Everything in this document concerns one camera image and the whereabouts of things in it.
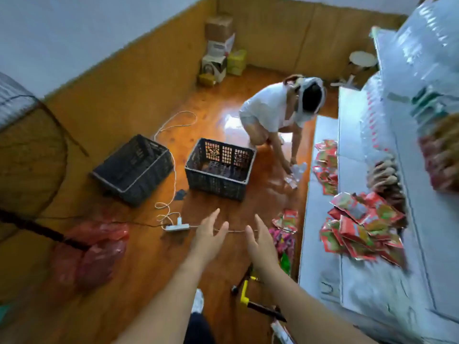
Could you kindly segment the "person's right hand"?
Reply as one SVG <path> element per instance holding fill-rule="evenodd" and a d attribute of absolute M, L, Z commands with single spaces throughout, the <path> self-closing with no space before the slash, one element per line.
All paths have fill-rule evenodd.
<path fill-rule="evenodd" d="M 269 283 L 270 279 L 280 270 L 278 254 L 267 226 L 258 214 L 255 214 L 254 217 L 257 228 L 257 237 L 255 239 L 258 243 L 258 253 L 257 257 L 251 257 L 251 261 L 261 279 L 265 283 Z M 245 229 L 252 229 L 252 227 L 247 225 Z"/>

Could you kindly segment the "person's left hand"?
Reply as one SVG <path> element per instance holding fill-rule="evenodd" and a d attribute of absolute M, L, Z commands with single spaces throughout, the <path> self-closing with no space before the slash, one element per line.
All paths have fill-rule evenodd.
<path fill-rule="evenodd" d="M 200 268 L 204 269 L 220 252 L 221 248 L 217 248 L 214 237 L 220 229 L 215 233 L 215 221 L 220 213 L 220 208 L 216 209 L 208 217 L 204 218 L 196 230 L 195 237 L 191 244 L 189 257 Z"/>

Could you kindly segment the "person's right forearm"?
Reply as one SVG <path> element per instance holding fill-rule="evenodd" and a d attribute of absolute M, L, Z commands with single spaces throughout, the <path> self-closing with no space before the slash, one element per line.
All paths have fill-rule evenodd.
<path fill-rule="evenodd" d="M 299 287 L 274 264 L 257 267 L 297 344 L 378 344 Z"/>

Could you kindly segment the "red and green packets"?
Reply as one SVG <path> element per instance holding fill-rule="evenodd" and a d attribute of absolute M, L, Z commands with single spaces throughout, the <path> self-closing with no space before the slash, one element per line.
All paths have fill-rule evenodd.
<path fill-rule="evenodd" d="M 274 227 L 289 233 L 297 232 L 298 211 L 284 209 L 276 218 L 272 220 Z"/>

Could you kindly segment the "yellow and black tool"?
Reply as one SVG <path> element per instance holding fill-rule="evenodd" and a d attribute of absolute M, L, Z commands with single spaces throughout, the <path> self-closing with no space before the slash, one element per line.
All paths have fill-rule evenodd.
<path fill-rule="evenodd" d="M 263 281 L 258 277 L 258 274 L 255 271 L 253 263 L 251 263 L 248 266 L 238 284 L 232 286 L 230 290 L 231 295 L 239 296 L 240 303 L 248 309 L 254 310 L 262 315 L 268 316 L 273 320 L 278 320 L 280 322 L 286 323 L 286 319 L 282 315 L 279 306 L 267 307 L 250 300 L 247 294 L 250 282 L 263 284 Z"/>

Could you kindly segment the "black plastic crate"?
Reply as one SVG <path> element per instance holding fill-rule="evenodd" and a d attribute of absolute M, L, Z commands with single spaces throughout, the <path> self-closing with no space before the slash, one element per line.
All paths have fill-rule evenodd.
<path fill-rule="evenodd" d="M 190 189 L 242 202 L 256 149 L 200 138 L 185 164 Z"/>
<path fill-rule="evenodd" d="M 173 168 L 167 147 L 138 134 L 95 167 L 91 175 L 105 190 L 131 207 L 138 207 Z"/>

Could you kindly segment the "clear plastic bag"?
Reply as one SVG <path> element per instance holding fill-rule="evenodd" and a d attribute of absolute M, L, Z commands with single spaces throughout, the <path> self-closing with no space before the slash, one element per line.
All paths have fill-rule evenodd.
<path fill-rule="evenodd" d="M 291 173 L 286 175 L 284 178 L 285 183 L 292 189 L 297 189 L 303 174 L 308 169 L 308 164 L 302 162 L 300 164 L 294 164 L 290 167 Z"/>

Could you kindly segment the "pile of red snack packets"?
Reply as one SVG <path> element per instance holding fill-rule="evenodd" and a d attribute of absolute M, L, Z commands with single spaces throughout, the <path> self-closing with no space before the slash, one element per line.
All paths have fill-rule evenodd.
<path fill-rule="evenodd" d="M 356 261 L 381 258 L 406 268 L 401 238 L 406 226 L 403 212 L 375 192 L 360 196 L 341 192 L 330 203 L 332 209 L 319 231 L 327 253 L 346 254 Z"/>

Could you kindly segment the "brown snack bags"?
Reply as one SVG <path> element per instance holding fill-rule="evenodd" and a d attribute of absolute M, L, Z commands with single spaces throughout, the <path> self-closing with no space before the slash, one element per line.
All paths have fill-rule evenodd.
<path fill-rule="evenodd" d="M 366 182 L 369 190 L 401 213 L 406 213 L 406 196 L 401 185 L 399 166 L 393 156 L 370 160 Z"/>

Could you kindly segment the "white box with picture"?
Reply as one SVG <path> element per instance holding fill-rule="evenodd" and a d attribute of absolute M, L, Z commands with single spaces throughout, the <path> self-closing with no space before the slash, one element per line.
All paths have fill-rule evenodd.
<path fill-rule="evenodd" d="M 210 74 L 216 83 L 221 83 L 227 72 L 227 56 L 213 56 L 206 54 L 201 60 L 200 74 Z"/>

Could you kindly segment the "white cardboard box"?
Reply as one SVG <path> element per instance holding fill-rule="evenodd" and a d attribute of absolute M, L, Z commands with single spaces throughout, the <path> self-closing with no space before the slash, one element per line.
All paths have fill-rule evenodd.
<path fill-rule="evenodd" d="M 208 40 L 207 54 L 213 57 L 228 56 L 234 46 L 236 33 L 233 33 L 225 42 Z"/>

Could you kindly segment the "red bagged snacks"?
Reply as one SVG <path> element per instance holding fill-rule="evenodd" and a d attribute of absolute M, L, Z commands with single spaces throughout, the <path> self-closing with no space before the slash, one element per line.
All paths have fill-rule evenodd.
<path fill-rule="evenodd" d="M 459 194 L 459 112 L 427 124 L 418 145 L 433 189 Z"/>

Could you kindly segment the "black standing fan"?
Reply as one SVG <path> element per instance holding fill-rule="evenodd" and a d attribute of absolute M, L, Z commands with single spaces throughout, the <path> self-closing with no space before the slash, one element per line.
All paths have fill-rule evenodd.
<path fill-rule="evenodd" d="M 42 99 L 0 72 L 0 243 L 54 201 L 66 177 L 68 141 L 89 157 Z"/>

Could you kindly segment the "white round stool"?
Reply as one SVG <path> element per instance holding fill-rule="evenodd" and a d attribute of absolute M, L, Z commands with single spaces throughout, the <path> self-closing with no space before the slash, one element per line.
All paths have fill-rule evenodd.
<path fill-rule="evenodd" d="M 343 71 L 342 76 L 331 82 L 330 87 L 347 88 L 359 91 L 360 88 L 356 85 L 356 78 L 364 71 L 368 71 L 377 66 L 377 58 L 365 51 L 354 51 L 349 54 L 348 63 Z"/>

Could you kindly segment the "packs of water bottles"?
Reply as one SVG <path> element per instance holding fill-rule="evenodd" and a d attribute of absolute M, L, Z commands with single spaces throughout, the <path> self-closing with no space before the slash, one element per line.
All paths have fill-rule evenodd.
<path fill-rule="evenodd" d="M 419 141 L 446 118 L 459 124 L 459 0 L 425 0 L 398 30 L 370 31 L 378 71 L 364 86 L 368 164 L 396 157 L 397 134 Z"/>

